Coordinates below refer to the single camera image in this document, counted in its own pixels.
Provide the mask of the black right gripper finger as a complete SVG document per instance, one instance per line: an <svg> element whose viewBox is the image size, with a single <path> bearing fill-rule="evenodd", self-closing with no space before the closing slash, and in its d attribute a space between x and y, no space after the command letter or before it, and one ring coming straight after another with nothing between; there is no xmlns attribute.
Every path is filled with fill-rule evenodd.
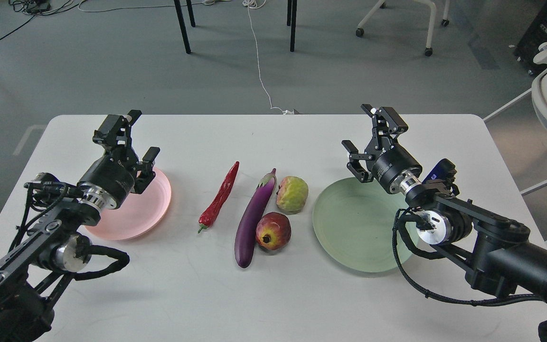
<svg viewBox="0 0 547 342"><path fill-rule="evenodd" d="M375 108L362 104L361 108L372 120L372 138L364 149L365 153L385 153L397 144L400 134L408 131L408 124L392 107Z"/></svg>
<svg viewBox="0 0 547 342"><path fill-rule="evenodd" d="M361 183L373 182L373 174L367 171L360 161L371 162L374 155L371 153L359 153L358 148L350 140L344 139L341 141L341 145L345 147L348 152L347 168L352 172L354 177Z"/></svg>

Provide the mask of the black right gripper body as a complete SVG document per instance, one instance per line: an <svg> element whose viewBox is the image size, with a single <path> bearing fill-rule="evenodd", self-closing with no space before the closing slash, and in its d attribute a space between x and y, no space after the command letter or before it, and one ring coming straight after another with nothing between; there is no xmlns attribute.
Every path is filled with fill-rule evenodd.
<svg viewBox="0 0 547 342"><path fill-rule="evenodd" d="M423 167L402 145L397 144L372 162L370 171L382 188L387 193L393 194L400 191L398 177L402 178L402 174L407 171L419 177Z"/></svg>

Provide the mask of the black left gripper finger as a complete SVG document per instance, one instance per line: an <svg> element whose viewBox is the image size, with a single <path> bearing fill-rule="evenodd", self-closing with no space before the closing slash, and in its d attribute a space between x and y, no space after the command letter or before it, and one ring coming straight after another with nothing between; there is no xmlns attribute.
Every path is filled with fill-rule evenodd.
<svg viewBox="0 0 547 342"><path fill-rule="evenodd" d="M160 147L152 146L147 150L142 160L138 162L135 167L137 174L134 181L134 193L142 194L156 177L153 167L159 153Z"/></svg>
<svg viewBox="0 0 547 342"><path fill-rule="evenodd" d="M94 131L93 142L104 149L105 155L115 160L136 160L137 155L131 146L131 128L141 115L140 110L130 110L125 115L107 115Z"/></svg>

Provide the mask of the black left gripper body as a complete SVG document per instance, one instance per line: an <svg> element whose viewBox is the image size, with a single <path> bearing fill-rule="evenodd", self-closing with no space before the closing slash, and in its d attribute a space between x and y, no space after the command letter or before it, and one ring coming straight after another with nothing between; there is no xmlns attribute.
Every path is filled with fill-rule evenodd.
<svg viewBox="0 0 547 342"><path fill-rule="evenodd" d="M83 193L80 203L97 210L119 208L128 195L134 193L138 162L115 160L107 155L96 160L77 184Z"/></svg>

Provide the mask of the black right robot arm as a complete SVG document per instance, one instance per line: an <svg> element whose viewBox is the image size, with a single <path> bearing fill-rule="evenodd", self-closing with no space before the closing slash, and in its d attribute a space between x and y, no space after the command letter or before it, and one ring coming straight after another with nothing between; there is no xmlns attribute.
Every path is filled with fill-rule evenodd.
<svg viewBox="0 0 547 342"><path fill-rule="evenodd" d="M401 193L407 208L399 209L392 227L392 250L405 280L425 297L449 304L496 307L525 301L547 303L547 249L529 241L530 229L514 219L458 199L456 169L442 159L421 181L422 166L400 145L408 125L394 108L363 104L372 120L372 138L362 153L349 140L347 168L362 183L377 181L386 193ZM403 269L397 252L401 238L416 256L446 258L465 271L471 288L492 295L486 300L459 300L436 294L415 282ZM547 342L547 320L538 325Z"/></svg>

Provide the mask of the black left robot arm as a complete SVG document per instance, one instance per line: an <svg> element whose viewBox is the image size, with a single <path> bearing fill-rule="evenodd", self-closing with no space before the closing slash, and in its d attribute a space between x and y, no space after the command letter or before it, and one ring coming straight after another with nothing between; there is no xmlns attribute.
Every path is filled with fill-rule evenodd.
<svg viewBox="0 0 547 342"><path fill-rule="evenodd" d="M50 331L54 306L72 281L100 278L130 262L123 251L93 245L78 228L97 225L105 209L119 208L154 180L160 149L150 147L139 159L131 145L139 117L140 110L106 117L93 134L104 155L76 185L50 173L25 184L22 223L0 259L0 342L36 340Z"/></svg>

